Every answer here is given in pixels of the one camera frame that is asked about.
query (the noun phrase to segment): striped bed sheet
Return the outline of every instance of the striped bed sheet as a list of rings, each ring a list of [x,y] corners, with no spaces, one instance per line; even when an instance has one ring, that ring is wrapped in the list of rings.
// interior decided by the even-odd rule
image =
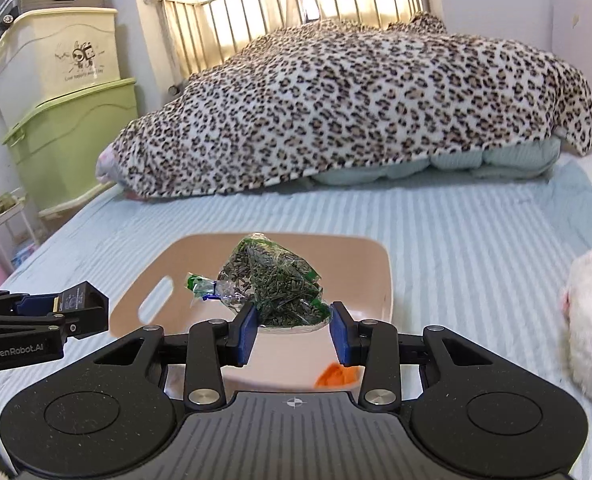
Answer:
[[[428,171],[353,188],[295,183],[159,203],[125,200],[113,189],[48,240],[5,287],[41,294],[88,280],[111,306],[175,240],[254,231],[381,242],[391,259],[393,323],[399,331],[446,325],[574,395],[590,430],[572,473],[592,480],[592,403],[570,381],[559,309],[572,260],[592,247],[592,187],[573,163],[534,182],[474,181]],[[70,340],[59,362],[0,372],[0,412],[22,388],[111,340],[108,333]],[[403,367],[403,396],[421,391],[417,368]],[[7,459],[1,441],[0,452]]]

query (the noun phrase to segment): silver pivot bolt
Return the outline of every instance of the silver pivot bolt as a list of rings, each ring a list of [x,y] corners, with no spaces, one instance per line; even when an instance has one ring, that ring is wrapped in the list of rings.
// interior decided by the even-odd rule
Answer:
[[[386,406],[387,404],[391,404],[394,402],[394,400],[396,400],[396,394],[390,390],[378,388],[376,390],[369,390],[365,394],[365,400],[370,404],[375,404],[376,406]]]
[[[204,404],[213,404],[220,399],[220,394],[211,388],[198,388],[197,390],[192,391],[187,398],[189,399],[189,402],[200,404],[202,406]]]

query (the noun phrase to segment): plastic bag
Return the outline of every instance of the plastic bag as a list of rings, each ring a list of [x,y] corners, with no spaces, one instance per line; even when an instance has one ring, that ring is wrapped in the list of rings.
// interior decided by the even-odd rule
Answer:
[[[330,320],[319,279],[306,260],[254,233],[238,243],[216,281],[190,274],[187,286],[235,312],[252,301],[265,332],[311,332]]]

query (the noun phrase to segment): plastic storage bin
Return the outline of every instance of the plastic storage bin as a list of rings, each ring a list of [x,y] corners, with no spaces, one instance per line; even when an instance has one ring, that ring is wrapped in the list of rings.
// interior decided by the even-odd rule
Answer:
[[[98,155],[138,114],[134,79],[48,101],[5,137],[27,193],[41,214],[93,197]]]
[[[0,39],[0,111],[8,128],[45,101],[120,79],[115,9],[32,10]]]

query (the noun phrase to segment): orange object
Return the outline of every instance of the orange object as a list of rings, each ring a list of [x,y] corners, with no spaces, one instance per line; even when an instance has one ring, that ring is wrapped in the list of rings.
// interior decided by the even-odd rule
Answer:
[[[339,363],[331,363],[316,380],[314,388],[326,386],[345,386],[358,381],[358,367],[344,367]]]

